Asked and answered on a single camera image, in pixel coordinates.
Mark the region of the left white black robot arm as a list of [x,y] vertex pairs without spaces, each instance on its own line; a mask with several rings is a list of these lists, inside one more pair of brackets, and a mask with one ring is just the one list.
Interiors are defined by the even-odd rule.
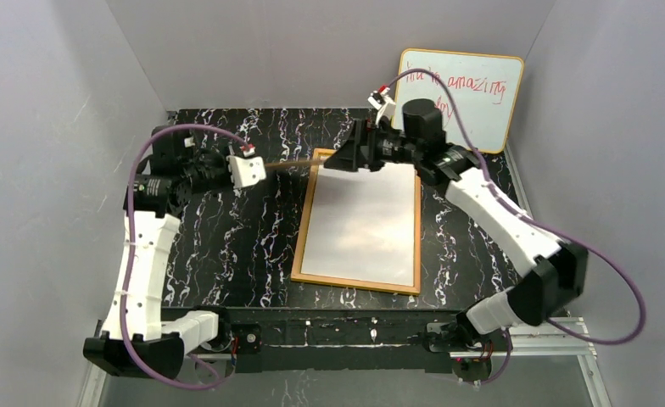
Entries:
[[120,271],[99,334],[84,341],[86,360],[112,376],[205,388],[176,378],[192,351],[218,338],[220,316],[194,309],[162,321],[170,250],[194,195],[251,187],[265,177],[254,144],[237,134],[212,125],[154,128],[126,180]]

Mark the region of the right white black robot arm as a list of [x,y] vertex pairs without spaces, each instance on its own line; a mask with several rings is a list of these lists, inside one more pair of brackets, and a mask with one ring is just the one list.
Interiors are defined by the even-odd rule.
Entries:
[[531,223],[517,205],[484,177],[472,152],[447,142],[444,116],[435,103],[414,99],[402,107],[403,127],[380,114],[355,120],[348,139],[324,161],[329,170],[378,171],[410,164],[423,184],[444,194],[501,248],[520,279],[458,313],[452,326],[469,343],[503,327],[538,326],[584,290],[589,252]]

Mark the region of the brown backing board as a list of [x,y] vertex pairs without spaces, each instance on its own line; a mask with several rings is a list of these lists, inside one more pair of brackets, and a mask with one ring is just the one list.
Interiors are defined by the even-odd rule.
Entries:
[[307,160],[295,160],[295,161],[270,162],[270,163],[266,163],[265,167],[267,169],[283,169],[283,168],[292,168],[292,167],[311,167],[311,166],[322,164],[324,161],[325,161],[325,159],[307,159]]

